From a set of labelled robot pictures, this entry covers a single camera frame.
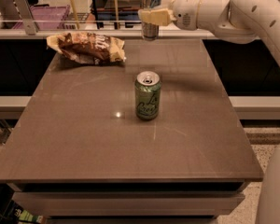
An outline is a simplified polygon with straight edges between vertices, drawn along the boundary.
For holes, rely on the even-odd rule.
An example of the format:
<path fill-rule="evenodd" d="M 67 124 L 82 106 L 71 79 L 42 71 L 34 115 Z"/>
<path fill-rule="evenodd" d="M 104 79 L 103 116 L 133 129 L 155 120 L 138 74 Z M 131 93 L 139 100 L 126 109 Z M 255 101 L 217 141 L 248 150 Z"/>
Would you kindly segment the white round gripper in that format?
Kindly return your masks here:
<path fill-rule="evenodd" d="M 140 9 L 138 11 L 139 19 L 142 22 L 168 26 L 171 22 L 182 30 L 195 31 L 197 27 L 197 18 L 199 5 L 202 0 L 161 0 L 163 7 L 159 9 Z"/>

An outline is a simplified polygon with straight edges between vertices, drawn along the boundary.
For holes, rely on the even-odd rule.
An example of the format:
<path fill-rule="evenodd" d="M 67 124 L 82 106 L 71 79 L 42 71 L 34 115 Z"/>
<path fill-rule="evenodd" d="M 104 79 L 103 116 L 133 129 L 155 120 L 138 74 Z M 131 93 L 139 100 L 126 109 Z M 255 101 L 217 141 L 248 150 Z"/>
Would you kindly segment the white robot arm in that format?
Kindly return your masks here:
<path fill-rule="evenodd" d="M 279 0 L 161 0 L 138 11 L 141 21 L 182 30 L 203 29 L 234 43 L 259 37 L 280 67 Z M 267 166 L 256 224 L 280 224 L 280 144 Z"/>

